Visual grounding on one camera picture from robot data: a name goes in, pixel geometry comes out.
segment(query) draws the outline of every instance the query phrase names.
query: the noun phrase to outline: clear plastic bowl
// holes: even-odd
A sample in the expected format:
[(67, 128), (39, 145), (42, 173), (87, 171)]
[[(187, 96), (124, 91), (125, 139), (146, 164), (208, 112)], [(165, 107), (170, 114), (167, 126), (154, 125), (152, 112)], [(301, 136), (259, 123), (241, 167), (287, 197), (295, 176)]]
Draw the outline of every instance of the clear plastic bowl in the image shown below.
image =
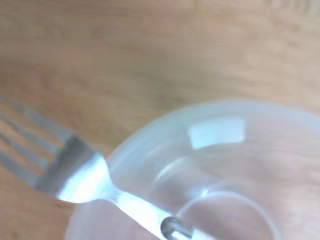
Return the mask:
[[(313, 114), (231, 100), (164, 116), (107, 161), (121, 190), (222, 240), (311, 240), (320, 231), (319, 143)], [(157, 238), (97, 200), (76, 208), (65, 239)]]

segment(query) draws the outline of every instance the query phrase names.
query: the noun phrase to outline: wooden table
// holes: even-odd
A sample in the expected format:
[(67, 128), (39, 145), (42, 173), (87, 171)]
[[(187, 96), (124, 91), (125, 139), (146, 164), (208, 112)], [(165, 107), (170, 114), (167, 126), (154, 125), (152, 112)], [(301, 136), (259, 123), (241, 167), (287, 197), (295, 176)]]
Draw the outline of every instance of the wooden table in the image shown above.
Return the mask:
[[(320, 113), (319, 0), (0, 0), (0, 95), (108, 155), (180, 107), (264, 99)], [(0, 169), (0, 238), (63, 239), (73, 205)]]

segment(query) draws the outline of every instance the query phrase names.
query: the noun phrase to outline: fork tine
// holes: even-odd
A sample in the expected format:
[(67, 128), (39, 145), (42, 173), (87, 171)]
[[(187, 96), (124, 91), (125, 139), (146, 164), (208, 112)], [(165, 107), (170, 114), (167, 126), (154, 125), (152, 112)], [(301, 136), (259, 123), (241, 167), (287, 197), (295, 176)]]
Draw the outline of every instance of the fork tine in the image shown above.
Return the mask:
[(5, 143), (15, 149), (19, 154), (24, 156), (29, 162), (37, 165), (42, 169), (45, 169), (45, 167), (47, 166), (48, 160), (45, 157), (35, 153), (32, 150), (29, 150), (28, 148), (22, 146), (21, 144), (17, 143), (15, 140), (1, 132), (0, 139), (2, 139)]
[(11, 99), (8, 99), (6, 97), (0, 97), (0, 103), (6, 103), (11, 108), (20, 112), (27, 120), (36, 124), (43, 130), (45, 130), (47, 133), (53, 135), (55, 138), (60, 140), (61, 142), (65, 142), (70, 136), (73, 135), (72, 132), (70, 132), (68, 129), (59, 126), (58, 124), (41, 116), (39, 113), (33, 111), (32, 109), (22, 106), (21, 104)]
[(20, 178), (27, 184), (34, 186), (39, 176), (29, 169), (23, 167), (21, 164), (16, 162), (11, 156), (7, 155), (0, 150), (0, 165), (11, 172), (16, 177)]
[(59, 150), (59, 148), (51, 143), (50, 141), (46, 140), (43, 137), (38, 136), (37, 134), (26, 130), (22, 125), (19, 123), (9, 119), (5, 114), (0, 114), (0, 120), (5, 121), (8, 125), (10, 125), (17, 133), (28, 139), (29, 141), (35, 143), (40, 148), (45, 150), (47, 153), (51, 155), (55, 155), (55, 153)]

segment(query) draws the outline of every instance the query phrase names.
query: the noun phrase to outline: table surface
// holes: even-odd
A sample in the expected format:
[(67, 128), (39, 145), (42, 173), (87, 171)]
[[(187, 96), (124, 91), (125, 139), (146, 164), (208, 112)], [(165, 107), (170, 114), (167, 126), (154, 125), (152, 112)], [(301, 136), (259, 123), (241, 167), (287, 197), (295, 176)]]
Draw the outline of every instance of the table surface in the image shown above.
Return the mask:
[[(106, 156), (180, 107), (263, 99), (320, 113), (319, 0), (0, 0), (0, 95)], [(58, 240), (74, 206), (0, 169), (2, 240)]]

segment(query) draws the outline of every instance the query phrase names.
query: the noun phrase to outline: fork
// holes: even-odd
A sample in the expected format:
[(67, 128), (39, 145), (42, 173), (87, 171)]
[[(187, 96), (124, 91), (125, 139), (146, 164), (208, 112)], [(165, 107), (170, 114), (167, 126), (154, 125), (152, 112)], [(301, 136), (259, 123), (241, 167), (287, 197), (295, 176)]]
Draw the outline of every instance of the fork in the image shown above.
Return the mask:
[(53, 162), (49, 162), (47, 158), (18, 143), (0, 129), (0, 139), (41, 168), (43, 174), (37, 174), (24, 167), (14, 157), (2, 150), (0, 150), (0, 165), (33, 188), (59, 200), (77, 204), (98, 199), (108, 200), (146, 230), (159, 239), (163, 239), (161, 224), (172, 214), (138, 196), (118, 189), (110, 177), (105, 158), (88, 143), (70, 130), (15, 101), (2, 97), (0, 104), (15, 110), (28, 122), (62, 143), (62, 146), (57, 146), (11, 119), (7, 114), (0, 113), (0, 121), (4, 121), (16, 133), (54, 156)]

